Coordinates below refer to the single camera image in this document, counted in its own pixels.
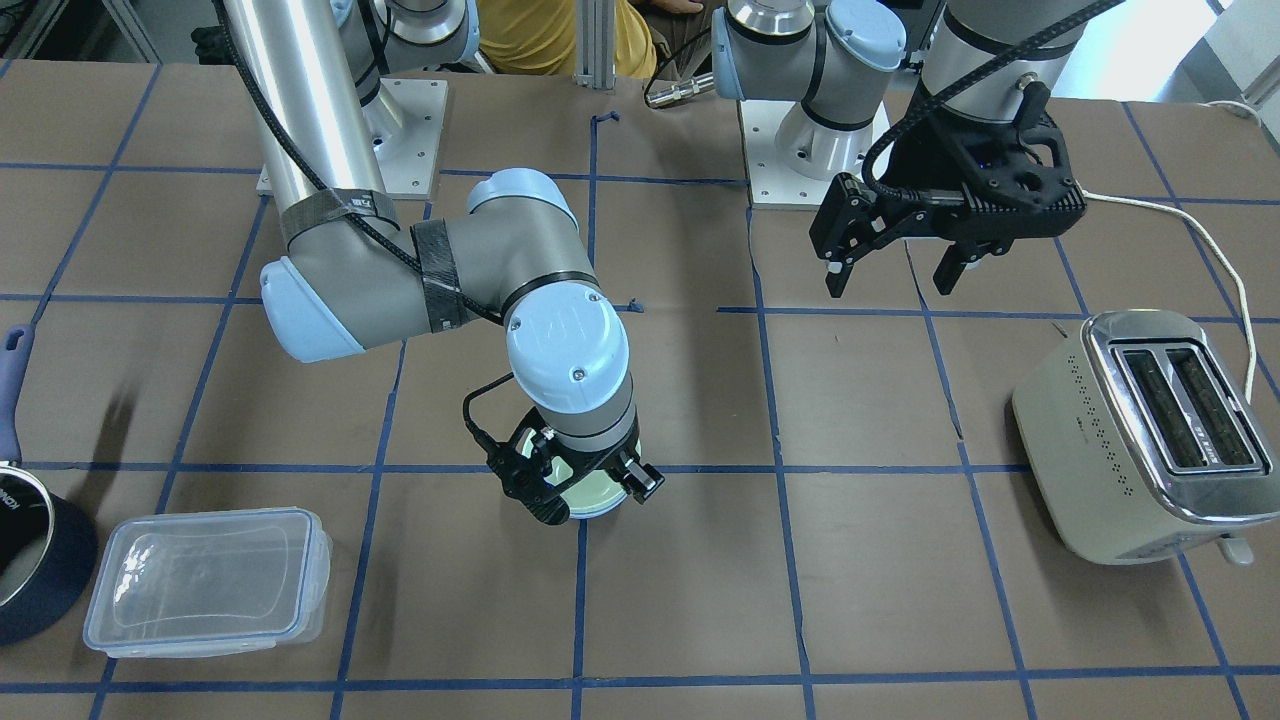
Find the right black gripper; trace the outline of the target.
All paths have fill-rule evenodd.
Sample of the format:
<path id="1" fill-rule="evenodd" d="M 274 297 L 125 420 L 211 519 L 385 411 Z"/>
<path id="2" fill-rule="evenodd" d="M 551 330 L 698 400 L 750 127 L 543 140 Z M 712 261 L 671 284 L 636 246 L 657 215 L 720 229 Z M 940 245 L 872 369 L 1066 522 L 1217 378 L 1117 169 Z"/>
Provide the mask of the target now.
<path id="1" fill-rule="evenodd" d="M 627 498 L 645 503 L 666 482 L 641 460 L 636 421 L 609 447 L 581 451 L 544 421 L 524 420 L 507 441 L 485 434 L 485 455 L 503 495 L 550 527 L 599 516 Z"/>

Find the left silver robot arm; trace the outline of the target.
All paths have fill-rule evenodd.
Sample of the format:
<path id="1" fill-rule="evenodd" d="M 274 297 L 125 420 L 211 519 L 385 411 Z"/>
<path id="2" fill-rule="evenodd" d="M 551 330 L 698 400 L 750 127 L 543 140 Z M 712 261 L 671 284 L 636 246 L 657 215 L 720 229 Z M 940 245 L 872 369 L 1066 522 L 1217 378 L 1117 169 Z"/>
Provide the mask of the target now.
<path id="1" fill-rule="evenodd" d="M 933 283 L 1018 240 L 1055 237 L 1087 201 L 1047 105 L 1085 24 L 1108 1 L 947 1 L 906 111 L 869 140 L 908 32 L 878 1 L 728 1 L 710 24 L 717 92 L 791 101 L 803 174 L 828 182 L 809 229 L 840 297 L 854 266 L 900 238 L 947 249 Z"/>

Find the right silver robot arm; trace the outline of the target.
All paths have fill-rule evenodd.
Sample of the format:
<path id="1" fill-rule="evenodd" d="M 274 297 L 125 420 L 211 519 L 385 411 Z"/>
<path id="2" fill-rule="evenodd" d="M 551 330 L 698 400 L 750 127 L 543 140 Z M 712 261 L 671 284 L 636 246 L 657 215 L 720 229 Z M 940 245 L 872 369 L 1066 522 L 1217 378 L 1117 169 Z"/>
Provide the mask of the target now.
<path id="1" fill-rule="evenodd" d="M 472 1 L 218 1 L 225 45 L 259 114 L 283 255 L 260 272 L 282 347 L 326 361 L 474 320 L 497 324 L 531 410 L 508 439 L 463 423 L 503 493 L 539 521 L 646 502 L 625 324 L 556 182 L 515 168 L 479 182 L 465 214 L 407 223 L 438 142 L 393 97 L 402 70 L 479 49 Z"/>

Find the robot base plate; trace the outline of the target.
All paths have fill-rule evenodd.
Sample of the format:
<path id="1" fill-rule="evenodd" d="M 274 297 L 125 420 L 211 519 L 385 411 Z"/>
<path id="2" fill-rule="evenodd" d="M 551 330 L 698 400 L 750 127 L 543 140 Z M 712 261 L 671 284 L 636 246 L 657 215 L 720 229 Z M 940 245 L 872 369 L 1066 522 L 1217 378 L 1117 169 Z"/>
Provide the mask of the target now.
<path id="1" fill-rule="evenodd" d="M 374 190 L 396 200 L 429 200 L 436 179 L 449 85 L 378 79 L 361 94 L 346 77 L 292 76 L 259 86 L 261 193 L 283 205 L 325 188 Z"/>

